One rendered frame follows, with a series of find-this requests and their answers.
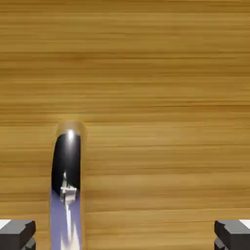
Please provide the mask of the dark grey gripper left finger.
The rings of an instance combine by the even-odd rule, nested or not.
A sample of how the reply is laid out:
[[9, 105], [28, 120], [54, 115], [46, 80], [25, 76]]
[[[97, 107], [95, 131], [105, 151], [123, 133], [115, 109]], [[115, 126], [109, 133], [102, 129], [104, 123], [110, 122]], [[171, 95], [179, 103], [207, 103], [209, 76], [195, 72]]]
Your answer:
[[0, 219], [0, 250], [36, 250], [34, 220]]

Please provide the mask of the light wood cabinet door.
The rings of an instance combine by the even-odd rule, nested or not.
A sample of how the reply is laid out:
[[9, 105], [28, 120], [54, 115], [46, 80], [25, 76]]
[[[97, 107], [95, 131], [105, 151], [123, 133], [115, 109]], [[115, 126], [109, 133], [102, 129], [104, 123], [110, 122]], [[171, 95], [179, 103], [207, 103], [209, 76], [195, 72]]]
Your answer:
[[37, 250], [68, 122], [83, 250], [213, 250], [250, 219], [250, 0], [0, 0], [0, 219]]

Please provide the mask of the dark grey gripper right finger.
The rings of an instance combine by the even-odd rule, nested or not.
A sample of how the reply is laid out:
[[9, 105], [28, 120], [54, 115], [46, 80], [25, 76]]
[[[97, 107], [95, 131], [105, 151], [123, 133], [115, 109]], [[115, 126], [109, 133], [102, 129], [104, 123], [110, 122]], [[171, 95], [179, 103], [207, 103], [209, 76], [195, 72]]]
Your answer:
[[214, 250], [250, 250], [250, 219], [216, 220]]

